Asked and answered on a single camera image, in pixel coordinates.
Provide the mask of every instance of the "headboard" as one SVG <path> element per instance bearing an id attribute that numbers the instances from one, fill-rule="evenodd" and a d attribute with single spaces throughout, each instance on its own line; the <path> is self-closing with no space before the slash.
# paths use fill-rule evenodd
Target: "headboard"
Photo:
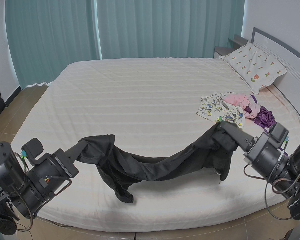
<path id="1" fill-rule="evenodd" d="M 300 115 L 300 52 L 278 38 L 253 28 L 251 42 L 288 66 L 288 72 L 273 83 Z"/>

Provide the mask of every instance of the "tile floor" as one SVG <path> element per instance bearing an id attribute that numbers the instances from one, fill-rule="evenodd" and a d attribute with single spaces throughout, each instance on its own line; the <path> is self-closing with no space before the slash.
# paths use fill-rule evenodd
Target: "tile floor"
<path id="1" fill-rule="evenodd" d="M 21 91 L 0 114 L 0 141 L 11 142 L 26 119 L 32 107 L 40 99 L 47 86 L 33 86 Z M 289 216 L 284 203 L 271 207 L 279 217 Z M 27 225 L 25 218 L 20 223 Z M 116 239 L 178 239 L 178 240 L 278 240 L 298 224 L 295 220 L 274 219 L 263 209 L 243 218 L 214 226 L 144 233 L 108 233 L 80 228 L 63 228 L 51 222 L 36 218 L 30 230 L 34 240 L 116 240 Z M 31 240 L 29 232 L 17 232 L 17 239 Z"/>

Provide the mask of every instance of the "bedside table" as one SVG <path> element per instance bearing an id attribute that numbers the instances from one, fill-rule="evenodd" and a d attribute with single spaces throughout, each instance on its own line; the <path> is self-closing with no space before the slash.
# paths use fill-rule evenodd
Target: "bedside table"
<path id="1" fill-rule="evenodd" d="M 232 53 L 233 51 L 235 51 L 236 49 L 239 49 L 241 46 L 244 46 L 248 40 L 244 39 L 243 37 L 235 34 L 233 39 L 228 39 L 230 41 L 230 43 L 232 43 L 232 48 L 228 48 L 228 47 L 220 47 L 220 46 L 216 46 L 214 47 L 214 59 L 219 58 L 219 56 L 222 55 L 228 55 L 229 53 Z"/>

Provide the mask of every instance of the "fitted sheet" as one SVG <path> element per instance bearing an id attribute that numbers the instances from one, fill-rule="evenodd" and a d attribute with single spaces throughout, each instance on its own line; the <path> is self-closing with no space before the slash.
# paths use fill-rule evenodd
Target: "fitted sheet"
<path id="1" fill-rule="evenodd" d="M 201 95 L 251 94 L 221 59 L 127 58 L 75 62 L 48 87 L 16 134 L 12 148 L 33 137 L 45 152 L 67 150 L 91 135 L 115 134 L 122 150 L 149 157 L 175 154 L 213 122 L 196 114 Z M 300 143 L 300 118 L 273 86 L 256 95 L 290 131 L 288 153 Z M 263 130 L 246 120 L 245 132 Z M 263 209 L 265 182 L 244 176 L 243 151 L 233 153 L 227 179 L 212 169 L 172 180 L 133 184 L 133 203 L 120 202 L 93 164 L 75 162 L 72 185 L 38 216 L 70 226 L 110 232 L 173 230 L 214 225 Z M 257 173 L 248 168 L 247 172 Z M 283 201 L 268 190 L 270 205 Z"/>

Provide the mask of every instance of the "pillow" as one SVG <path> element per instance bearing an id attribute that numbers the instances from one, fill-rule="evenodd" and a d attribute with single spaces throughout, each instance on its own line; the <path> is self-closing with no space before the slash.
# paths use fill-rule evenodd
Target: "pillow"
<path id="1" fill-rule="evenodd" d="M 278 59 L 264 53 L 249 41 L 222 59 L 244 80 L 254 94 L 272 85 L 278 76 L 287 72 Z"/>

